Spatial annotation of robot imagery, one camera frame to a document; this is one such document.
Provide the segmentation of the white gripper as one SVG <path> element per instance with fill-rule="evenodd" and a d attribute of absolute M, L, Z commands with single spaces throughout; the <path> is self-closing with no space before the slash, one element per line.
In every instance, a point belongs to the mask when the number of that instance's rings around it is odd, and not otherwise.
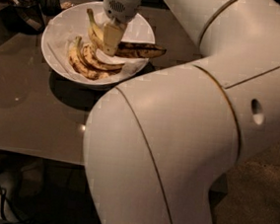
<path fill-rule="evenodd" d="M 113 57 L 123 35 L 126 32 L 126 23 L 129 23 L 137 14 L 142 0 L 104 0 L 104 10 L 111 19 L 104 25 L 103 51 Z"/>

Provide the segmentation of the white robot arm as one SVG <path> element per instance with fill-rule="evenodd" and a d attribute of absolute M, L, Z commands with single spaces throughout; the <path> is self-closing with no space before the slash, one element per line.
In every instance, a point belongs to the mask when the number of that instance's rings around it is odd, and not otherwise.
<path fill-rule="evenodd" d="M 102 224 L 213 224 L 212 184 L 280 139 L 280 5 L 165 2 L 200 58 L 94 105 L 83 151 Z"/>

